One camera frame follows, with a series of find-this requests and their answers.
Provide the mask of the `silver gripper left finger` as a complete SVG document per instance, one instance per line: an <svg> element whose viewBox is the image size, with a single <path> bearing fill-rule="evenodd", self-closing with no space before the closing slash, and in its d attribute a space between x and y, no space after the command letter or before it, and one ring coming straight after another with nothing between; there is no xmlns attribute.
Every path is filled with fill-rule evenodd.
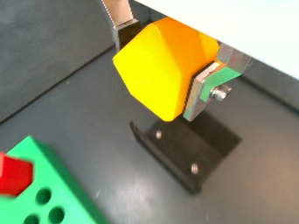
<svg viewBox="0 0 299 224"><path fill-rule="evenodd" d="M120 51L141 31L141 24L133 17L128 0L101 0L101 3L107 12L116 50Z"/></svg>

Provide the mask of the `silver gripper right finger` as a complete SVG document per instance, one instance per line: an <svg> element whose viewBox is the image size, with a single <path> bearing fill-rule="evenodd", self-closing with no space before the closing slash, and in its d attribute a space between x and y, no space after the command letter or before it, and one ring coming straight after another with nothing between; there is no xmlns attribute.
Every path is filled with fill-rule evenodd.
<svg viewBox="0 0 299 224"><path fill-rule="evenodd" d="M238 78L251 64L251 57L243 52L219 44L216 59L192 76L182 115L192 121L203 112L211 100L223 102L230 95L227 82Z"/></svg>

